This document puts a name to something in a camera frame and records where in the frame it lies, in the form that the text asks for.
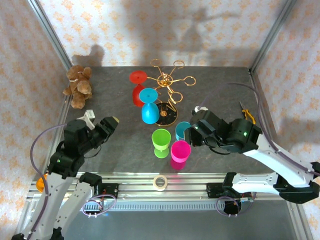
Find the black round base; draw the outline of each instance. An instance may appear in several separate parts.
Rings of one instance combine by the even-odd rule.
[[[178,118],[178,111],[175,107],[173,107],[175,110],[173,111],[168,102],[159,102],[156,104],[156,106],[159,109],[160,117],[155,124],[157,124],[158,126],[170,126],[175,123]],[[161,111],[166,111],[166,116],[161,116]]]

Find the tape roll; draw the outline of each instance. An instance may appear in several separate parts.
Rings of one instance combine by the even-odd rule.
[[[163,179],[163,181],[164,181],[163,186],[158,186],[157,185],[157,180],[158,179]],[[167,186],[168,186],[168,179],[165,176],[158,175],[153,179],[153,187],[155,188],[155,190],[161,192],[161,191],[165,190]]]

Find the cable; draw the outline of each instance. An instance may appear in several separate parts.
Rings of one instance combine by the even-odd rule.
[[[216,134],[217,134],[217,131],[214,131],[212,137],[220,144],[219,147],[225,146],[226,144],[222,142]]]
[[[252,196],[252,199],[255,200],[256,197],[257,197],[257,193],[254,192],[253,196]],[[236,204],[237,208],[238,208],[238,213],[237,214],[227,214],[225,212],[220,211],[219,208],[218,208],[219,200],[231,200],[231,201],[233,201]],[[215,202],[215,208],[216,208],[216,211],[218,212],[218,214],[230,218],[230,217],[237,217],[240,214],[246,213],[249,209],[251,209],[253,203],[254,202],[251,202],[250,205],[244,211],[241,212],[241,209],[239,207],[239,204],[238,204],[237,200],[235,200],[233,197],[230,197],[230,196],[220,196],[220,197],[218,197],[218,199]]]
[[[267,129],[262,121],[262,104],[261,104],[261,100],[260,100],[260,95],[259,92],[252,86],[244,84],[244,83],[239,83],[239,82],[228,82],[228,83],[223,83],[220,84],[217,88],[215,88],[213,91],[211,91],[211,93],[209,93],[205,99],[203,100],[203,102],[200,104],[200,106],[198,107],[198,109],[200,109],[201,107],[204,106],[204,104],[208,101],[208,99],[212,96],[212,95],[216,95],[218,92],[220,92],[222,89],[224,89],[226,86],[228,85],[238,85],[238,86],[243,86],[246,88],[251,89],[252,91],[255,92],[256,97],[257,97],[257,101],[258,101],[258,120],[262,129],[263,134],[265,135],[266,140],[268,141],[268,143],[270,144],[270,146],[273,148],[273,150],[279,154],[282,158],[284,158],[286,161],[288,161],[289,163],[291,163],[292,165],[296,166],[297,168],[301,169],[302,171],[311,173],[317,177],[320,176],[320,173],[317,173],[313,170],[308,169],[305,166],[302,166],[301,164],[295,162],[293,159],[291,159],[289,156],[285,155],[283,152],[279,151],[279,149],[277,148],[277,146],[274,144],[274,142],[271,140],[271,137],[269,136]]]
[[[98,150],[98,152],[96,153],[96,154],[94,154],[94,155],[92,155],[92,156],[88,156],[88,157],[84,157],[85,159],[91,159],[91,158],[94,158],[95,156],[97,156],[99,153],[100,153],[100,151],[101,151],[101,149],[102,149],[102,147],[101,147],[101,145],[99,145],[99,150]]]
[[[209,147],[211,152],[214,152],[215,154],[219,154],[219,155],[229,155],[231,152],[218,152],[216,150],[214,150],[215,147]]]
[[[116,197],[113,196],[113,195],[111,195],[111,194],[101,194],[101,195],[97,195],[97,196],[91,197],[91,198],[88,200],[88,202],[92,202],[92,201],[94,201],[94,199],[101,198],[101,197],[111,197],[111,198],[114,199],[114,202],[113,202],[113,204],[112,204],[110,207],[108,207],[106,210],[103,210],[102,212],[99,212],[99,213],[95,213],[94,215],[93,215],[93,214],[88,214],[88,213],[85,212],[85,210],[84,210],[85,205],[86,205],[86,203],[85,203],[85,204],[82,206],[82,208],[81,208],[82,213],[83,213],[84,215],[88,216],[89,218],[90,218],[90,217],[93,217],[93,216],[97,217],[97,216],[99,216],[99,215],[102,215],[102,214],[105,214],[106,212],[108,212],[108,211],[109,211],[110,209],[112,209],[112,208],[116,205],[116,203],[117,203]]]
[[[48,188],[48,182],[45,178],[45,176],[43,175],[43,173],[36,167],[35,165],[35,161],[34,161],[34,148],[35,148],[35,145],[36,145],[36,142],[39,140],[39,138],[45,134],[46,132],[49,132],[53,129],[57,129],[57,128],[60,128],[60,127],[64,127],[66,126],[67,124],[64,123],[64,124],[60,124],[60,125],[57,125],[57,126],[53,126],[53,127],[50,127],[48,128],[47,130],[44,130],[42,133],[40,133],[36,138],[35,140],[33,141],[32,145],[31,145],[31,148],[30,148],[30,161],[31,161],[31,165],[32,167],[34,168],[34,170],[40,175],[40,177],[42,178],[42,181],[43,181],[43,184],[44,184],[44,192],[45,192],[45,197],[44,197],[44,201],[43,201],[43,205],[42,205],[42,208],[41,208],[41,211],[39,213],[39,216],[37,217],[37,219],[35,220],[31,230],[30,230],[30,233],[28,235],[28,237],[26,238],[27,240],[30,240],[32,234],[34,233],[42,215],[44,214],[45,212],[45,209],[46,209],[46,206],[47,206],[47,203],[48,203],[48,198],[49,198],[49,188]]]

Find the cable connector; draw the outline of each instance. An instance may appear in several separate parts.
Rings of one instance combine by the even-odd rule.
[[[253,203],[253,202],[254,202],[254,199],[253,199],[252,197],[241,197],[241,198],[240,198],[240,201],[241,201],[242,203],[244,203],[244,202]]]
[[[89,213],[89,215],[88,215],[88,219],[89,218],[91,218],[91,217],[93,217],[94,216],[94,218],[96,219],[97,218],[97,213],[94,213],[94,215],[93,214],[91,214],[91,213]]]

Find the teddy bear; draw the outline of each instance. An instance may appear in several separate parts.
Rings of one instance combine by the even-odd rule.
[[[85,100],[92,97],[92,85],[89,81],[91,68],[75,65],[69,69],[66,76],[69,79],[69,86],[63,91],[63,94],[73,95],[70,105],[74,109],[82,109],[85,106]]]

